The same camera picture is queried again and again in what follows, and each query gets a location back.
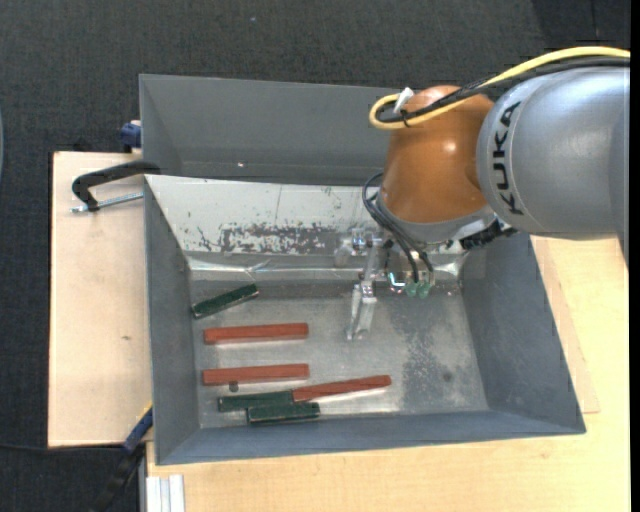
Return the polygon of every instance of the gray metal bin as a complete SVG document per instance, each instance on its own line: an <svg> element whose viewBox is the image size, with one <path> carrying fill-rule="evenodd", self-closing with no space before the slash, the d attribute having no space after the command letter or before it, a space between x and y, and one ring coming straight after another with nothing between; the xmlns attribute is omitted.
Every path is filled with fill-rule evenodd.
<svg viewBox="0 0 640 512"><path fill-rule="evenodd" d="M306 271L327 270L327 263L308 263L304 255L279 263L284 281L263 274L265 293L257 300L194 320L194 300L229 286L220 258L255 265L242 260L246 254L210 250L207 229L223 222L221 212L230 216L220 205L256 206L242 192L253 193L256 182L322 185L348 195L383 167L387 135L368 126L367 112L389 91L163 76L142 76L140 86L145 160L178 177L147 177L144 191L160 464L585 431L526 235L472 252L462 277L426 300L381 293L366 339L344 337L352 283L321 272L305 280ZM225 199L212 178L246 186L229 188ZM202 206L209 194L210 213ZM356 203L351 215L358 217ZM197 233L194 247L187 231ZM351 262L353 269L360 264ZM308 322L309 338L242 348L202 342L208 326L278 321ZM312 422L249 426L241 413L217 412L216 398L231 391L202 386L200 371L261 362L308 362L309 383L385 373L393 384L378 395L321 404L322 416Z"/></svg>

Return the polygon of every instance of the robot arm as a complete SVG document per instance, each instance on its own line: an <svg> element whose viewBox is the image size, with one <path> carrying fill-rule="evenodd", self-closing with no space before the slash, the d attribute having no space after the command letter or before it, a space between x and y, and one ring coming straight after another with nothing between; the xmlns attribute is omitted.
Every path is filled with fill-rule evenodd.
<svg viewBox="0 0 640 512"><path fill-rule="evenodd" d="M463 88L427 89L402 105L399 95L382 98L370 120L393 133L378 215L423 246L495 232L497 219L565 238L620 232L629 58L574 48ZM399 114L386 115L391 106Z"/></svg>

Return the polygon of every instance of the wooden table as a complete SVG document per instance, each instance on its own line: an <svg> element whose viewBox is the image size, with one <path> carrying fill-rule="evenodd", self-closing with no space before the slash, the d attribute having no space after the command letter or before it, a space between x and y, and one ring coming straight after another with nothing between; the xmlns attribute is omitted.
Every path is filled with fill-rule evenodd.
<svg viewBox="0 0 640 512"><path fill-rule="evenodd" d="M131 158L55 155L50 446L121 442L150 398L142 204L68 213L78 204L73 177ZM619 243L535 238L534 248L587 434L178 466L156 466L149 449L148 474L183 474L189 512L629 510L629 281Z"/></svg>

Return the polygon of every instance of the yellow cable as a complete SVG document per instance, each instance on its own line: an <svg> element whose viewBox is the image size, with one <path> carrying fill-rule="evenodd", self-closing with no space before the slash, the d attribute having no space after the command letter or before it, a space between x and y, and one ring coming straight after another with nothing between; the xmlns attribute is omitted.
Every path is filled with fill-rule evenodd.
<svg viewBox="0 0 640 512"><path fill-rule="evenodd" d="M507 71L493 77L490 78L489 80L483 82L482 84L478 85L477 87L483 87L485 85L489 85L492 84L494 82L499 82L500 80L505 80L507 78L513 78L514 76L517 76L521 73L524 73L526 71L529 71L531 69L543 66L545 64L549 64L551 62L555 62L558 60L562 60L562 59L568 59L568 58L573 58L573 57L585 57L585 56L604 56L604 57L623 57L623 58L629 58L631 57L631 52L628 52L627 50L620 50L618 48L609 48L606 46L579 46L577 48L567 48L565 50L558 50L555 52L551 52L551 53L547 53L545 55L541 55L539 57L536 57L534 59L528 60L526 62L523 62L522 64L519 64L517 66L514 66L511 69L508 69ZM382 107L383 105L386 105L388 103L391 102L396 102L398 97L400 95L399 94L390 94L388 96L385 96L383 98L380 98L374 105L373 107L371 107L371 110L369 110L369 122L375 126L376 128L379 128L381 130L398 130L400 128L405 128L406 125L404 123L404 121L395 121L393 123L384 123L379 121L378 119L376 119L376 113L378 112L378 110L380 109L380 107ZM407 120L407 125L409 126L415 126L417 124L420 123L424 123L425 121L428 121L429 119L433 119L436 116L439 116L440 114L443 114L451 109L454 109L456 107L458 107L459 105L462 105L465 101L469 101L473 96L469 97L469 98L465 98L462 99L460 101L456 101L455 103L451 103L450 105L446 105L442 108L439 108L438 110L434 110L433 112L428 112L426 114L423 114L421 116L418 117L414 117L413 119L409 119Z"/></svg>

